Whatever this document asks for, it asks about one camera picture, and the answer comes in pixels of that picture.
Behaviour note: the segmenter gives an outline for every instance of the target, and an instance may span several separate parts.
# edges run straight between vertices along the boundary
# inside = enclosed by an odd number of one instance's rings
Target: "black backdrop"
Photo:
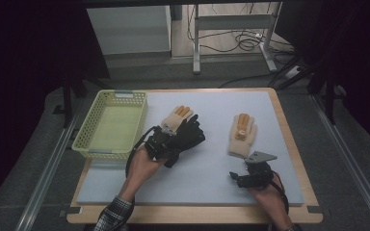
[[[0,185],[66,76],[109,78],[84,5],[0,1]]]
[[[322,66],[315,77],[331,75],[344,88],[344,106],[370,134],[370,1],[358,2],[357,14],[325,62],[328,66]],[[342,11],[350,4],[351,0],[284,2],[275,32],[291,42],[307,64],[315,64],[330,46],[343,20]]]

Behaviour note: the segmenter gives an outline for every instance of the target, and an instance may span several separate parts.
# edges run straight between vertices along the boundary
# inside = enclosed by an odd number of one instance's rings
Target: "yellow plastic basket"
[[[147,109],[144,91],[99,91],[71,148],[86,158],[126,161],[142,135]]]

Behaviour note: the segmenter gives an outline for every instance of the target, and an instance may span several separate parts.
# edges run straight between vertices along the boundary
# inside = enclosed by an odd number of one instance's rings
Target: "plaid shirt sleeve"
[[[116,231],[129,219],[134,209],[134,204],[116,196],[100,213],[94,231]]]

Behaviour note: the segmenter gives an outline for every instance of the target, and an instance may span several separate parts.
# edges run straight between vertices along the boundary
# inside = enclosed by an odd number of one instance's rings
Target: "metal frame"
[[[271,72],[276,72],[275,62],[269,51],[269,43],[278,19],[280,2],[271,14],[253,15],[209,15],[199,16],[199,7],[195,5],[194,38],[194,74],[200,73],[199,31],[232,29],[268,29],[266,38],[259,47]]]

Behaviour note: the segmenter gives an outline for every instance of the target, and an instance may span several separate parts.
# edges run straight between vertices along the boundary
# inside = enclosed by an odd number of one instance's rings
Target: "wooden table frame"
[[[295,223],[318,223],[323,220],[323,214],[310,213],[309,207],[318,208],[319,204],[315,197],[311,183],[294,142],[284,112],[278,101],[278,96],[273,89],[194,89],[194,90],[147,90],[147,92],[229,92],[229,91],[267,91],[272,101],[277,120],[284,137],[287,150],[296,170],[296,174],[304,197],[304,204],[290,207],[289,216]],[[80,205],[76,202],[82,184],[90,168],[91,160],[88,159],[80,176],[76,192],[71,201],[70,207],[79,207],[79,214],[68,214],[67,221],[70,223],[96,223],[100,212],[106,205]],[[144,205],[136,206],[128,223],[269,223],[269,217],[257,205],[255,206],[158,206]]]

